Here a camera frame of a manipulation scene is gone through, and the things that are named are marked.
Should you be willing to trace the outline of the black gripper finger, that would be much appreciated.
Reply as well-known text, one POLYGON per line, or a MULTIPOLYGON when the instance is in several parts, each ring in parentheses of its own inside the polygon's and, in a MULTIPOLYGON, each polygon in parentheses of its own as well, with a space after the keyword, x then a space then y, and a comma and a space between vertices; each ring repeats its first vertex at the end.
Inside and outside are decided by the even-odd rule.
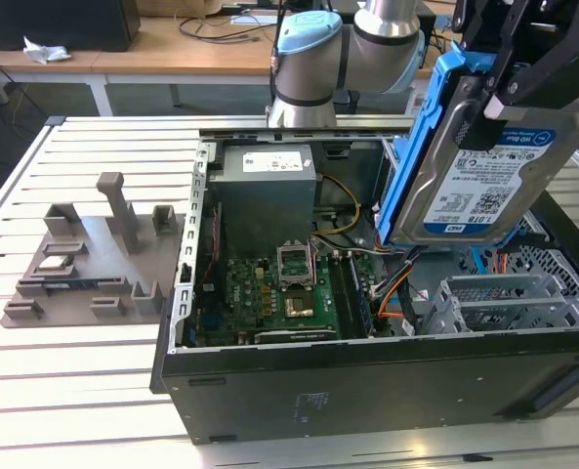
POLYGON ((486 114, 504 107, 561 109, 579 98, 579 1, 494 1, 485 17, 494 57, 472 90, 456 137, 461 149, 491 149, 506 125, 486 114))
POLYGON ((453 31, 461 35, 461 47, 467 51, 487 52, 492 48, 493 32, 485 17, 492 13, 494 1, 457 0, 453 31))

